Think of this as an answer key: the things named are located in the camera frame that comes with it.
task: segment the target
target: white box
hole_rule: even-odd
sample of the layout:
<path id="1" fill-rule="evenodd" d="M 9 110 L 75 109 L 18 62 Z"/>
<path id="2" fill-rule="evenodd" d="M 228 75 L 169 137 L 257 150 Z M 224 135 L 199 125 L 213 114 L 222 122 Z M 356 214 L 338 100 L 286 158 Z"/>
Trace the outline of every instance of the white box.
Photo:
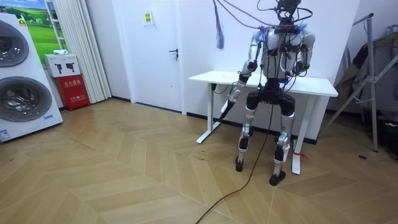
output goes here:
<path id="1" fill-rule="evenodd" d="M 49 74 L 54 78 L 80 75 L 79 64 L 74 54 L 45 54 L 44 61 L 47 66 L 47 71 L 49 71 Z"/>

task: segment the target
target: humanoid robot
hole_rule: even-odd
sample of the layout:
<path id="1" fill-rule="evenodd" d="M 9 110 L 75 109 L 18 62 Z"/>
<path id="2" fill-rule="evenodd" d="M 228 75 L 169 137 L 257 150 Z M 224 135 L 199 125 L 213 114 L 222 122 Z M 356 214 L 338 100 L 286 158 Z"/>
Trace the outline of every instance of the humanoid robot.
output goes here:
<path id="1" fill-rule="evenodd" d="M 243 169 L 243 155 L 248 149 L 249 138 L 253 134 L 252 122 L 259 103 L 268 103 L 279 105 L 281 110 L 281 129 L 275 137 L 275 156 L 274 156 L 274 175 L 270 178 L 271 185 L 277 185 L 285 178 L 285 172 L 282 166 L 286 161 L 290 149 L 290 137 L 295 118 L 295 100 L 292 96 L 286 94 L 284 90 L 286 83 L 306 72 L 310 67 L 312 57 L 312 48 L 315 42 L 315 35 L 303 31 L 301 26 L 294 23 L 302 19 L 294 19 L 293 14 L 296 10 L 302 9 L 297 6 L 301 0 L 280 0 L 274 10 L 280 24 L 278 26 L 261 27 L 252 37 L 249 58 L 239 73 L 239 80 L 235 84 L 227 102 L 221 109 L 222 120 L 228 111 L 233 107 L 248 82 L 252 72 L 256 71 L 262 48 L 262 57 L 260 58 L 260 68 L 266 76 L 265 86 L 259 84 L 257 91 L 248 94 L 246 100 L 246 114 L 242 126 L 241 136 L 239 138 L 239 154 L 236 157 L 236 171 Z"/>

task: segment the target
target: curtain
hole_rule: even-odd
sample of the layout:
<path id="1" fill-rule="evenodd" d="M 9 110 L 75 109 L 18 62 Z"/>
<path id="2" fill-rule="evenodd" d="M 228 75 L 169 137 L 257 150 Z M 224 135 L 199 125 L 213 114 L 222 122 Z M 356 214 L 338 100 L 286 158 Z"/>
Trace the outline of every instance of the curtain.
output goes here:
<path id="1" fill-rule="evenodd" d="M 77 56 L 90 103 L 111 97 L 85 0 L 52 0 L 68 51 Z"/>

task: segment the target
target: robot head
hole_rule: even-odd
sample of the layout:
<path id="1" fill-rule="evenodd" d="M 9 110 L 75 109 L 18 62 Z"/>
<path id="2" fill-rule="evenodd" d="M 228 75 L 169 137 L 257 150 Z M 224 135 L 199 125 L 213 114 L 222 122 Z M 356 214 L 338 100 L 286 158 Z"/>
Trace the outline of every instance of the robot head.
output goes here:
<path id="1" fill-rule="evenodd" d="M 294 23 L 293 14 L 301 0 L 279 0 L 275 12 L 281 25 L 292 25 Z"/>

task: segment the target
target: white table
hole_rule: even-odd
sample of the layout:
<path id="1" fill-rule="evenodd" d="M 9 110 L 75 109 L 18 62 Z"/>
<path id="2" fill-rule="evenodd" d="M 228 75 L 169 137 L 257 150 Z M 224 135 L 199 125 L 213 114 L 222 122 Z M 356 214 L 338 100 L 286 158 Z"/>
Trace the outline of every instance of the white table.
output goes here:
<path id="1" fill-rule="evenodd" d="M 231 85 L 236 82 L 239 75 L 236 72 L 221 72 L 221 71 L 211 71 L 206 72 L 201 75 L 196 75 L 190 77 L 190 80 L 205 82 L 207 86 L 207 131 L 198 138 L 197 143 L 202 143 L 221 123 L 213 122 L 213 110 L 214 110 L 214 93 L 211 89 L 211 84 L 222 84 Z M 250 77 L 246 88 L 257 88 L 260 79 L 260 74 L 253 73 Z M 266 79 L 261 79 L 261 83 L 264 86 Z M 286 85 L 286 90 L 288 90 L 293 84 L 293 80 Z M 307 106 L 305 107 L 304 117 L 300 125 L 300 131 L 298 133 L 298 138 L 294 140 L 294 153 L 293 153 L 293 163 L 292 172 L 294 174 L 300 174 L 300 152 L 303 145 L 303 140 L 305 133 L 307 132 L 308 122 L 310 121 L 310 116 L 313 108 L 313 104 L 318 96 L 338 96 L 337 91 L 333 85 L 326 78 L 310 78 L 310 77 L 297 77 L 296 82 L 289 91 L 290 93 L 302 93 L 308 95 Z"/>

